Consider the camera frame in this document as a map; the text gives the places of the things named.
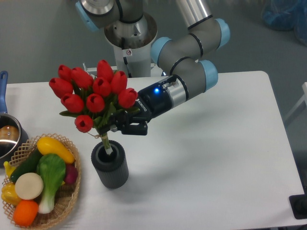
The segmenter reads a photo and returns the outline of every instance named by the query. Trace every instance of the artificial vegetable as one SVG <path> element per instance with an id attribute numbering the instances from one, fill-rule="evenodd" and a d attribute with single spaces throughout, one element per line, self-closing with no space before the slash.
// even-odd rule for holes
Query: artificial vegetable
<path id="1" fill-rule="evenodd" d="M 25 173 L 34 173 L 36 171 L 37 164 L 43 155 L 35 149 L 29 154 L 21 164 L 13 171 L 10 176 L 10 181 L 16 182 L 21 175 Z"/>
<path id="2" fill-rule="evenodd" d="M 23 227 L 30 226 L 38 211 L 38 204 L 34 200 L 22 200 L 15 208 L 13 220 Z"/>
<path id="3" fill-rule="evenodd" d="M 39 160 L 36 173 L 41 176 L 44 182 L 42 199 L 38 208 L 39 213 L 46 214 L 53 210 L 54 197 L 62 185 L 65 170 L 64 160 L 56 154 L 47 154 Z"/>
<path id="4" fill-rule="evenodd" d="M 15 185 L 13 182 L 7 183 L 2 189 L 1 198 L 6 203 L 9 203 L 11 205 L 18 205 L 21 201 L 21 198 L 16 194 L 15 192 Z"/>
<path id="5" fill-rule="evenodd" d="M 73 184 L 78 177 L 78 170 L 71 164 L 66 164 L 66 172 L 64 182 L 66 184 Z"/>
<path id="6" fill-rule="evenodd" d="M 43 191 L 43 180 L 34 172 L 28 172 L 15 183 L 15 192 L 23 200 L 32 200 L 37 198 Z"/>
<path id="7" fill-rule="evenodd" d="M 37 148 L 43 155 L 57 154 L 66 164 L 72 164 L 75 161 L 73 154 L 57 139 L 42 137 L 37 141 Z"/>
<path id="8" fill-rule="evenodd" d="M 11 176 L 12 172 L 16 169 L 16 167 L 11 166 L 10 163 L 8 161 L 5 161 L 3 163 L 3 166 L 5 168 L 5 174 L 7 174 L 8 177 Z"/>

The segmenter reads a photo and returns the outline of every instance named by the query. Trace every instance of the flower stem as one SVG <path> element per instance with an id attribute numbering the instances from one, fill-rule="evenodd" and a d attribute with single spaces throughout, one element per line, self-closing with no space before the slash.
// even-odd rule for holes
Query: flower stem
<path id="1" fill-rule="evenodd" d="M 113 152 L 113 150 L 111 148 L 109 138 L 107 137 L 107 133 L 103 133 L 101 135 L 101 139 L 102 139 L 102 143 L 104 144 L 107 155 L 110 155 Z"/>

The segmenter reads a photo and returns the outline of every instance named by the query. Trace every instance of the woven basket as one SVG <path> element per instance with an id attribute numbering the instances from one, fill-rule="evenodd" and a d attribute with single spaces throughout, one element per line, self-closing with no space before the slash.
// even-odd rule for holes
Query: woven basket
<path id="1" fill-rule="evenodd" d="M 21 162 L 23 162 L 28 157 L 28 155 L 36 148 L 37 141 L 41 137 L 46 136 L 61 141 L 73 153 L 76 159 L 74 166 L 78 170 L 78 178 L 75 184 L 62 185 L 56 193 L 54 209 L 48 214 L 38 213 L 32 225 L 27 228 L 15 224 L 15 222 L 13 221 L 13 213 L 15 207 L 11 204 L 6 203 L 5 201 L 2 201 L 4 213 L 8 216 L 8 219 L 11 220 L 12 224 L 22 229 L 45 230 L 57 225 L 58 223 L 63 221 L 72 211 L 72 208 L 78 198 L 81 180 L 81 163 L 77 148 L 66 137 L 57 134 L 43 134 L 41 136 L 37 136 L 36 138 L 27 140 L 27 142 L 22 144 L 22 146 L 20 146 L 12 156 L 12 159 L 10 161 L 11 166 L 18 166 Z M 6 185 L 8 182 L 10 182 L 10 180 L 8 177 L 6 177 L 4 179 L 3 185 Z"/>

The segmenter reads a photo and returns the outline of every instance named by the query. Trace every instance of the white table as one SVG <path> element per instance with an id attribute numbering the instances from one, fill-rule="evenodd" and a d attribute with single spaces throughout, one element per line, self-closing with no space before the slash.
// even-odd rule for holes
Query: white table
<path id="1" fill-rule="evenodd" d="M 79 200 L 55 229 L 228 230 L 306 224 L 288 197 L 303 194 L 266 73 L 219 75 L 208 92 L 153 119 L 147 136 L 109 133 L 130 175 L 106 189 L 91 164 L 98 143 L 80 133 L 48 83 L 9 84 L 7 107 L 30 137 L 58 133 L 79 149 Z M 159 77 L 129 79 L 140 90 Z M 14 229 L 0 214 L 1 229 Z"/>

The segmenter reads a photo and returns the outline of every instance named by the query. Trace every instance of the artificial flower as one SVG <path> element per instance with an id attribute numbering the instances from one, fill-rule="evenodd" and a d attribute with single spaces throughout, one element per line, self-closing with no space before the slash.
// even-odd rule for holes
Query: artificial flower
<path id="1" fill-rule="evenodd" d="M 79 88 L 88 89 L 92 86 L 94 79 L 87 72 L 80 67 L 73 68 L 71 71 L 71 77 L 76 82 Z"/>
<path id="2" fill-rule="evenodd" d="M 76 94 L 66 93 L 61 98 L 61 102 L 71 113 L 80 113 L 84 108 L 83 100 Z"/>
<path id="3" fill-rule="evenodd" d="M 72 93 L 73 87 L 68 81 L 65 81 L 61 78 L 52 78 L 49 81 L 49 86 L 53 90 L 54 94 L 61 98 L 66 93 Z"/>
<path id="4" fill-rule="evenodd" d="M 109 63 L 106 60 L 101 60 L 97 65 L 97 77 L 104 78 L 108 82 L 112 81 L 113 78 L 113 70 Z"/>
<path id="5" fill-rule="evenodd" d="M 79 115 L 75 119 L 75 125 L 80 132 L 87 133 L 92 129 L 94 122 L 89 115 Z"/>
<path id="6" fill-rule="evenodd" d="M 133 88 L 128 88 L 120 92 L 118 96 L 118 104 L 121 107 L 128 109 L 134 105 L 137 98 L 138 93 Z"/>
<path id="7" fill-rule="evenodd" d="M 71 68 L 65 65 L 60 65 L 58 69 L 58 75 L 59 75 L 59 78 L 70 82 L 71 81 Z"/>
<path id="8" fill-rule="evenodd" d="M 86 107 L 92 113 L 99 113 L 105 108 L 105 101 L 99 94 L 92 93 L 86 99 Z"/>
<path id="9" fill-rule="evenodd" d="M 107 97 L 111 93 L 111 85 L 105 78 L 96 78 L 93 83 L 93 91 L 103 97 Z"/>
<path id="10" fill-rule="evenodd" d="M 127 76 L 123 71 L 117 71 L 111 81 L 112 93 L 120 94 L 127 87 Z"/>

